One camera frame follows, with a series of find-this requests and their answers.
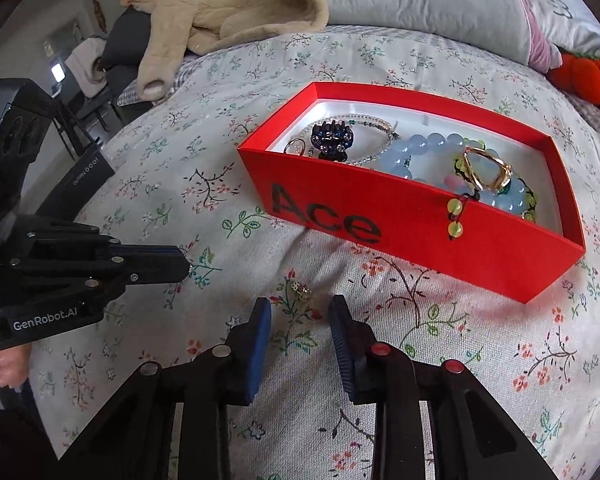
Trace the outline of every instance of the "orange plush toy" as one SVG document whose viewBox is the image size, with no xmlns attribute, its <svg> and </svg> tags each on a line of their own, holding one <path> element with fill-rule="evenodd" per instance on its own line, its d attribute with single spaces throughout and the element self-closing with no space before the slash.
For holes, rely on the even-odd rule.
<svg viewBox="0 0 600 480">
<path fill-rule="evenodd" d="M 562 53 L 562 66 L 549 70 L 546 75 L 560 90 L 572 92 L 592 104 L 600 106 L 600 59 Z"/>
</svg>

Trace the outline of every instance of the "bright light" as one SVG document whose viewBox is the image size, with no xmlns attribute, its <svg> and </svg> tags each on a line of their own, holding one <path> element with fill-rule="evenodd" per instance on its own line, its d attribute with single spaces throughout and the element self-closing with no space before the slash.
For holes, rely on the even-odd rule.
<svg viewBox="0 0 600 480">
<path fill-rule="evenodd" d="M 51 67 L 51 72 L 53 73 L 56 81 L 61 82 L 64 79 L 64 70 L 62 70 L 62 66 L 60 63 L 57 63 Z"/>
</svg>

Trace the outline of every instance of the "yellow-green bead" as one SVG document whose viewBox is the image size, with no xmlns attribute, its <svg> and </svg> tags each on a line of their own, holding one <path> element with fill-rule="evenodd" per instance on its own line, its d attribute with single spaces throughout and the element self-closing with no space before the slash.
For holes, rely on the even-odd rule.
<svg viewBox="0 0 600 480">
<path fill-rule="evenodd" d="M 452 215 L 458 216 L 462 212 L 462 202 L 457 198 L 452 198 L 446 203 L 446 210 Z"/>
<path fill-rule="evenodd" d="M 462 228 L 462 224 L 460 222 L 451 222 L 447 228 L 447 231 L 449 231 L 449 236 L 452 238 L 460 237 L 463 230 L 464 229 Z"/>
</svg>

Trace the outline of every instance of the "pink fabric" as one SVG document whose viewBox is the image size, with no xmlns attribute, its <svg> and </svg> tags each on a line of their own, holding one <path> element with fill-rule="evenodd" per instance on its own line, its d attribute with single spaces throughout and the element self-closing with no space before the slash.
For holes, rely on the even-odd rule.
<svg viewBox="0 0 600 480">
<path fill-rule="evenodd" d="M 520 0 L 522 6 L 525 9 L 526 20 L 529 24 L 529 31 L 531 33 L 531 47 L 529 51 L 529 62 L 528 65 L 538 70 L 542 74 L 546 74 L 550 68 L 556 68 L 552 63 L 552 46 L 544 37 L 538 20 L 531 9 L 529 0 Z"/>
</svg>

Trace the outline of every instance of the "white floral fabric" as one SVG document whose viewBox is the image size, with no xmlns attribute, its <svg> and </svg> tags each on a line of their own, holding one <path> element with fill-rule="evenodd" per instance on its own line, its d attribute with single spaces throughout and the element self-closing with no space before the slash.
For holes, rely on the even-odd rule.
<svg viewBox="0 0 600 480">
<path fill-rule="evenodd" d="M 102 322 L 36 345 L 32 387 L 58 454 L 143 361 L 195 358 L 266 296 L 273 328 L 260 392 L 230 410 L 235 477 L 368 478 L 374 409 L 347 401 L 325 320 L 324 297 L 344 294 L 378 339 L 424 362 L 465 362 L 559 478 L 589 479 L 600 464 L 600 140 L 565 97 L 522 65 L 385 28 L 329 27 L 196 63 L 167 102 L 106 146 L 117 173 L 78 217 L 124 243 L 178 245 L 192 271 L 182 283 L 129 287 Z M 268 216 L 235 145 L 314 80 L 435 92 L 551 135 L 586 255 L 519 304 Z M 307 301 L 294 280 L 313 291 Z M 174 446 L 173 469 L 177 455 Z M 423 459 L 432 478 L 429 442 Z"/>
</svg>

